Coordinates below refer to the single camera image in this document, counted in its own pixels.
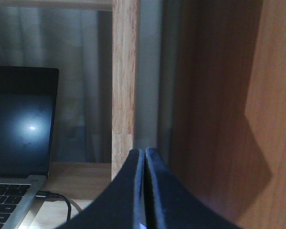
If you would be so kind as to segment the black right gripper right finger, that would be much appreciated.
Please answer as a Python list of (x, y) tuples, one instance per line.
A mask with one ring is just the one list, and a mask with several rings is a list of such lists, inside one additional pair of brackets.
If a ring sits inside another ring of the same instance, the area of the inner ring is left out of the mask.
[(149, 229), (236, 229), (194, 197), (155, 148), (145, 150), (144, 205)]

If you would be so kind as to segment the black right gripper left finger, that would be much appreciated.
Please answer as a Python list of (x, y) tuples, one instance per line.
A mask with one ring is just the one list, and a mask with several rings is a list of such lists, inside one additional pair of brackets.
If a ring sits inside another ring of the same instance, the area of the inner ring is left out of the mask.
[(108, 187), (59, 229), (139, 229), (143, 151), (132, 149)]

